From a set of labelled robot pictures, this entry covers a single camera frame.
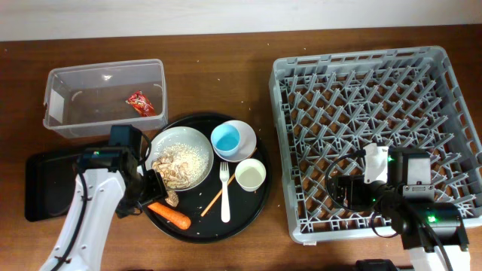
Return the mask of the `white plastic fork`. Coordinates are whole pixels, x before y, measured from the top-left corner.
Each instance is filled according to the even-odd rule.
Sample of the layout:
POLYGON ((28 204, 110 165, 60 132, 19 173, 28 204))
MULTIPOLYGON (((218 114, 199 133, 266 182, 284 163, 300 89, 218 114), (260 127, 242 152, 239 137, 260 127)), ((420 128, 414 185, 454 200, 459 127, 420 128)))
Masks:
POLYGON ((230 179, 230 173, 227 162, 221 162, 219 178, 221 180, 221 220, 224 223, 228 223, 230 221, 230 205, 228 195, 228 182, 230 179))

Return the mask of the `red snack wrapper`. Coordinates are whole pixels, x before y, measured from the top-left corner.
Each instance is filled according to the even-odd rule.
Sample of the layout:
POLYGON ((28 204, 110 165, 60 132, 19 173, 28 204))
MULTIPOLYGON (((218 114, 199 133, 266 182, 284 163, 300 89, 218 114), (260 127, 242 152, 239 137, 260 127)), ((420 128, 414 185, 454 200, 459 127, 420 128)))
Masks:
POLYGON ((156 115, 153 105, 141 90, 136 91, 126 100, 141 117, 153 117, 156 115))

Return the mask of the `blue cup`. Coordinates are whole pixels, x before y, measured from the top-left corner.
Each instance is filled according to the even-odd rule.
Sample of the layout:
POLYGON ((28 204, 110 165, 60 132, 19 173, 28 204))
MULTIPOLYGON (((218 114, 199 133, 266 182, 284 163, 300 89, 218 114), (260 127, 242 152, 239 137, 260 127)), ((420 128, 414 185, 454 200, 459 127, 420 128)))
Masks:
POLYGON ((223 123, 213 129, 210 140, 218 154, 229 157, 235 154, 239 148, 240 134, 235 126, 223 123))

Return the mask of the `white cup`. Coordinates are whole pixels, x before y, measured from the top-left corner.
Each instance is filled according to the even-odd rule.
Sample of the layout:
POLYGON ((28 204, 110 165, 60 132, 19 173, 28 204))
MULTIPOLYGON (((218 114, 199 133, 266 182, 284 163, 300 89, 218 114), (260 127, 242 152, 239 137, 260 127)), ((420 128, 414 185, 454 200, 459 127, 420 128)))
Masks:
POLYGON ((247 192, 256 191, 265 181, 267 170, 260 160, 249 158, 240 162, 235 169, 235 179, 247 192))

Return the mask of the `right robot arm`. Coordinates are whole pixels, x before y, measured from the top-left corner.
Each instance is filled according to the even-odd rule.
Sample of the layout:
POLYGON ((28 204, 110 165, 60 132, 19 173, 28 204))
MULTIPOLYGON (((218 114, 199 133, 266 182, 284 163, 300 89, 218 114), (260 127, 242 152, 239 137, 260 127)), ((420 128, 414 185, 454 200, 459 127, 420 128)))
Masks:
POLYGON ((468 236, 458 208, 435 201, 429 154, 372 143, 330 164, 325 190, 350 212, 391 221, 415 270, 468 270, 468 236))

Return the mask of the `white bowl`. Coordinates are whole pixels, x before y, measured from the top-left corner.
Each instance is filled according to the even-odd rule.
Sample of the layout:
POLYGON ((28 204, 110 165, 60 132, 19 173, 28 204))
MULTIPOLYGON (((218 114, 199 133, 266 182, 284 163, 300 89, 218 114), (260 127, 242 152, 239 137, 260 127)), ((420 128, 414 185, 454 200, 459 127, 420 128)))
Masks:
POLYGON ((222 155, 218 154, 218 152, 214 149, 215 153, 221 159, 232 163, 237 163, 244 159, 247 159, 257 145, 257 137, 255 135, 255 131, 247 123, 241 120, 229 120, 224 123, 228 123, 238 129, 240 134, 239 148, 235 154, 229 157, 223 157, 222 155))

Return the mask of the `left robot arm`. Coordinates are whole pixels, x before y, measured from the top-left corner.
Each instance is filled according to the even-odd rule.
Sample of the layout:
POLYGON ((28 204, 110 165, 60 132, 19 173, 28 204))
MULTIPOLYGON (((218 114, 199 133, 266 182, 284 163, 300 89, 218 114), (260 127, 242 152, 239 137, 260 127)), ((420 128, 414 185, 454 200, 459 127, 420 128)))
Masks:
POLYGON ((111 221, 140 215, 167 195, 160 174, 146 166, 149 138, 131 125, 114 125, 108 144, 87 148, 74 164, 75 192, 43 270, 98 270, 111 221))

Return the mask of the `rice and food scraps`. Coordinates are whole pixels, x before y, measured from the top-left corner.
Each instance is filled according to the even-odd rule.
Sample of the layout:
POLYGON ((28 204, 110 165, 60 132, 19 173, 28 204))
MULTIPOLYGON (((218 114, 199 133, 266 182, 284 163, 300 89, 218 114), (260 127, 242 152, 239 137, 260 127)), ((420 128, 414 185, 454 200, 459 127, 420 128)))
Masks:
POLYGON ((184 190, 201 181, 208 163, 209 155, 201 148, 176 143, 163 149, 151 166, 169 189, 184 190))

